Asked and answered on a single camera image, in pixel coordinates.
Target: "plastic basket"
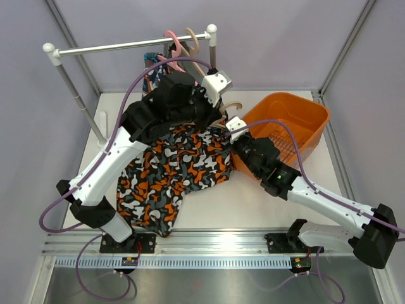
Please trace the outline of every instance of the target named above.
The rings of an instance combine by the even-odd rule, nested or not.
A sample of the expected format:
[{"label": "plastic basket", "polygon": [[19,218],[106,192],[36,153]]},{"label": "plastic basket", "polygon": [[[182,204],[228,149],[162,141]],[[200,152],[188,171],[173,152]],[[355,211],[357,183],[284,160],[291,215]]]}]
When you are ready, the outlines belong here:
[{"label": "plastic basket", "polygon": [[[265,97],[243,117],[247,124],[262,119],[275,119],[285,123],[293,132],[304,161],[318,145],[329,121],[329,111],[313,101],[279,92]],[[250,132],[254,138],[269,137],[280,150],[280,160],[291,167],[299,167],[292,140],[281,125],[262,123],[251,127]],[[234,165],[238,171],[252,176],[237,155],[234,155]]]}]

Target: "table surface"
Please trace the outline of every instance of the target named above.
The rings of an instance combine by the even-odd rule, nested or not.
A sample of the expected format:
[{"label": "table surface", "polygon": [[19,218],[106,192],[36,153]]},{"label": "table surface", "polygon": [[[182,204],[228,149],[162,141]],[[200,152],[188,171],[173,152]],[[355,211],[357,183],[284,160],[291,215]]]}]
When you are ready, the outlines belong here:
[{"label": "table surface", "polygon": [[[240,101],[243,104],[243,109],[239,111],[229,109],[228,112],[231,116],[238,115],[242,117],[271,93],[274,93],[274,91],[230,91],[223,95],[223,102],[227,104],[231,101]],[[289,93],[312,100],[309,91],[291,91]],[[124,93],[106,93],[100,97],[95,121],[99,125],[99,113],[101,111],[106,112],[108,136],[111,135],[113,130],[123,97]],[[139,99],[140,93],[133,93],[128,100],[128,104]],[[98,152],[97,139],[94,133],[90,132],[80,172]],[[310,179],[340,194],[336,174],[323,136],[318,147],[304,162],[304,168]],[[116,206],[116,182],[109,187],[106,197],[113,206]],[[259,182],[241,172],[232,172],[229,181],[186,195],[174,228],[277,229],[290,227],[295,219],[307,219],[318,224],[336,224],[305,206],[274,198],[260,187]],[[63,227],[69,227],[76,223],[77,220],[68,210]]]}]

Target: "white wall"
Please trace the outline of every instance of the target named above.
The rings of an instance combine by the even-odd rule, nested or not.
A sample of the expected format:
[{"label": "white wall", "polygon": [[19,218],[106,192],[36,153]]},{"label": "white wall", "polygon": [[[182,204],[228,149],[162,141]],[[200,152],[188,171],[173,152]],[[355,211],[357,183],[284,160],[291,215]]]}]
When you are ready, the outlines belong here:
[{"label": "white wall", "polygon": [[[380,0],[326,94],[356,198],[405,227],[405,2]],[[389,261],[405,302],[405,244]]]},{"label": "white wall", "polygon": [[[78,170],[89,128],[42,44],[65,46],[42,1],[3,0],[0,9],[0,295],[26,303],[46,234],[43,209],[55,184]],[[96,97],[78,66],[66,60],[91,111]],[[51,213],[60,227],[66,205]]]},{"label": "white wall", "polygon": [[[182,34],[218,26],[218,67],[236,89],[313,89],[322,85],[366,0],[56,0],[79,46]],[[85,55],[104,92],[126,91],[146,51]],[[208,44],[199,55],[208,61]]]}]

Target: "hanging clothes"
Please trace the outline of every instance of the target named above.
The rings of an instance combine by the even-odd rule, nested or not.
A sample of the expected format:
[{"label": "hanging clothes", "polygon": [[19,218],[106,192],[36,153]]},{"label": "hanging clothes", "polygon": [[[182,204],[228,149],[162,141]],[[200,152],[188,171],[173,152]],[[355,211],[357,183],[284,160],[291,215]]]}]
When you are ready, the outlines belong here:
[{"label": "hanging clothes", "polygon": [[[146,67],[157,53],[145,55]],[[168,72],[161,66],[144,79],[149,93]],[[194,125],[173,127],[132,160],[117,185],[117,210],[132,225],[167,237],[175,224],[184,196],[227,181],[231,172],[230,143],[223,130]]]}]

